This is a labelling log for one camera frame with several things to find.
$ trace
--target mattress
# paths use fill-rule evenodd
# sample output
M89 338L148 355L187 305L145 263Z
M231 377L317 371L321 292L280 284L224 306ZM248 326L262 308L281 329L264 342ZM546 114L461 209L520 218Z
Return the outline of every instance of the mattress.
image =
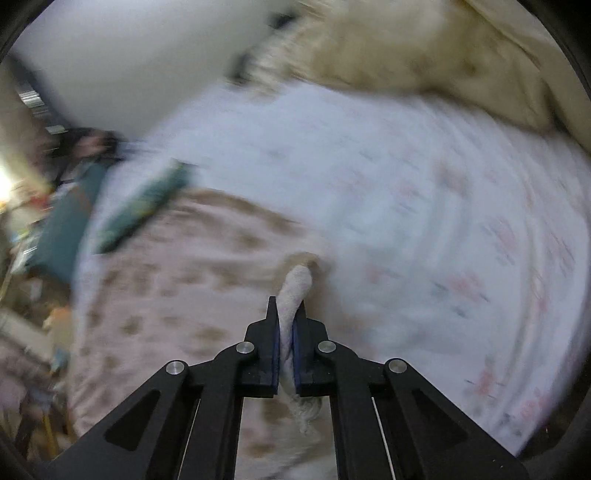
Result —
M591 175L562 132L436 96L297 82L261 99L217 85L128 157L79 254L78 344L104 275L98 230L176 158L198 166L198 186L322 234L333 269L317 315L329 336L374 361L406 359L514 454L586 356Z

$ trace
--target beige blanket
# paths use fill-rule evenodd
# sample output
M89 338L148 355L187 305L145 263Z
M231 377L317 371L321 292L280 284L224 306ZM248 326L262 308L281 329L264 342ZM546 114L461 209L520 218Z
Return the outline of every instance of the beige blanket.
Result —
M542 24L515 0L300 0L251 75L336 88L436 89L538 131L554 114L591 150L591 102Z
M246 200L213 190L179 196L108 258L70 369L77 432L167 362L205 362L242 341L246 327L265 317L270 295L277 295L281 359L291 365L291 321L326 258L308 229ZM326 416L308 426L318 400L296 397L289 369L283 373L278 397L245 402L238 479L274 475L330 440Z

